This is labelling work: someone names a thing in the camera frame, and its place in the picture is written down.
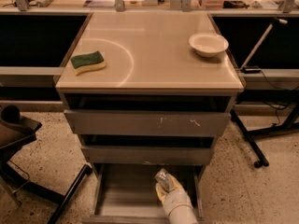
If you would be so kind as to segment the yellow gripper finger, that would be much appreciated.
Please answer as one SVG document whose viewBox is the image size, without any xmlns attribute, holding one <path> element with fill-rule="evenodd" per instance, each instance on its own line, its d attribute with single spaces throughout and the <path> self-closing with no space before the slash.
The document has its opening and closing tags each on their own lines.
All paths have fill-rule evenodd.
<svg viewBox="0 0 299 224">
<path fill-rule="evenodd" d="M 167 177 L 169 180 L 169 190 L 170 191 L 173 191 L 176 189 L 183 189 L 182 185 L 178 182 L 178 180 L 174 176 L 168 174 Z"/>
<path fill-rule="evenodd" d="M 155 185 L 155 190 L 156 190 L 158 199 L 161 201 L 161 203 L 164 203 L 167 192 L 162 188 L 162 186 L 159 183 L 157 183 Z"/>
</svg>

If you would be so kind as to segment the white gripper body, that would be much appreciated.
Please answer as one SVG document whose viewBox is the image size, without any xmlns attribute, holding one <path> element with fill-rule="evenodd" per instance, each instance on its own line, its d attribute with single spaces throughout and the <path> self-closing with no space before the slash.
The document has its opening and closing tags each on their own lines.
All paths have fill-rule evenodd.
<svg viewBox="0 0 299 224">
<path fill-rule="evenodd" d="M 184 189 L 167 192 L 163 209 L 167 217 L 187 217 L 193 213 L 190 197 Z"/>
</svg>

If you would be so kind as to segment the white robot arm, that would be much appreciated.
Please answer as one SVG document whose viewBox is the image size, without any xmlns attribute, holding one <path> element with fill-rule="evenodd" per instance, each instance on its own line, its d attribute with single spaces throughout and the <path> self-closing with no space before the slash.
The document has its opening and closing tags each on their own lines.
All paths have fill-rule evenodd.
<svg viewBox="0 0 299 224">
<path fill-rule="evenodd" d="M 169 173 L 155 176 L 158 199 L 161 201 L 170 224 L 198 224 L 189 195 Z"/>
</svg>

